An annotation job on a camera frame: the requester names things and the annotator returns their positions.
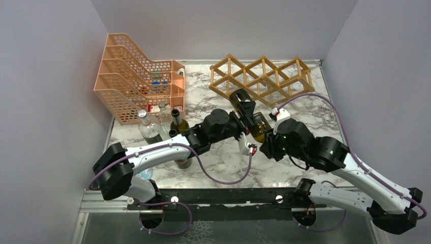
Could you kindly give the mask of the clear square glass bottle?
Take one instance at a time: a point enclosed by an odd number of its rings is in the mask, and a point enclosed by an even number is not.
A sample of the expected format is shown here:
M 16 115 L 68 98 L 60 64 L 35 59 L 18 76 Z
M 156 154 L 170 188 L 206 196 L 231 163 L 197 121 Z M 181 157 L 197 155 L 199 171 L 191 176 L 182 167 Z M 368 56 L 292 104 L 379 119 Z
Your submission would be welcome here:
M 283 94 L 280 94 L 279 91 L 274 91 L 271 94 L 268 94 L 267 96 L 265 96 L 265 99 L 268 101 L 268 106 L 269 107 L 276 107 L 279 104 L 284 102 L 284 99 L 286 97 Z

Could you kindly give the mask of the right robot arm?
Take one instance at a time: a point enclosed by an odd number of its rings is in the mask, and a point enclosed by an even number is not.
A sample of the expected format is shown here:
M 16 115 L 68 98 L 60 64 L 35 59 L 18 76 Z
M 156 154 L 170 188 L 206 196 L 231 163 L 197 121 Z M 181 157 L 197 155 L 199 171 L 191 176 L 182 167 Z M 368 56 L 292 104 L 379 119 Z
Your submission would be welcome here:
M 329 205 L 362 215 L 378 228 L 402 234 L 416 226 L 422 191 L 401 187 L 366 164 L 358 165 L 349 148 L 333 137 L 314 137 L 306 125 L 292 118 L 282 122 L 275 133 L 269 130 L 260 146 L 269 159 L 297 158 L 318 170 L 345 179 L 359 192 L 331 188 L 312 179 L 302 178 L 293 193 L 301 207 Z

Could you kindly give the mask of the green wine bottle back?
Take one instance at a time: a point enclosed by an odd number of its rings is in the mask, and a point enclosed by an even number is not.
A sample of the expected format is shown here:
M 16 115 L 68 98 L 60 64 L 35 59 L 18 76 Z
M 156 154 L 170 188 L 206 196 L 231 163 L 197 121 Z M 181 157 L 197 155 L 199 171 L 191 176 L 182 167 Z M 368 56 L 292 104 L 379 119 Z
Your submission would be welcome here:
M 270 130 L 271 126 L 263 113 L 256 108 L 256 102 L 242 88 L 235 90 L 229 96 L 229 101 L 254 140 L 263 143 L 265 132 Z

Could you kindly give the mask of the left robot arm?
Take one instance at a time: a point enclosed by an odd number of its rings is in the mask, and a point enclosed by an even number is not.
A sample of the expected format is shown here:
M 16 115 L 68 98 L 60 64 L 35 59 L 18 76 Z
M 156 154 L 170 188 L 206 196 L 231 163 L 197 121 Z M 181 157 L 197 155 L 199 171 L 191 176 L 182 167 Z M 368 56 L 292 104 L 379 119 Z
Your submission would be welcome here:
M 254 101 L 245 100 L 237 102 L 233 106 L 236 110 L 230 113 L 215 109 L 202 123 L 154 144 L 129 150 L 120 143 L 113 144 L 94 164 L 95 176 L 88 188 L 101 191 L 104 200 L 127 196 L 146 208 L 155 208 L 160 201 L 156 183 L 140 179 L 137 174 L 170 161 L 198 158 L 212 144 L 230 137 L 238 141 L 239 152 L 251 159 L 257 147 L 247 142 L 247 134 L 252 127 L 255 106 Z

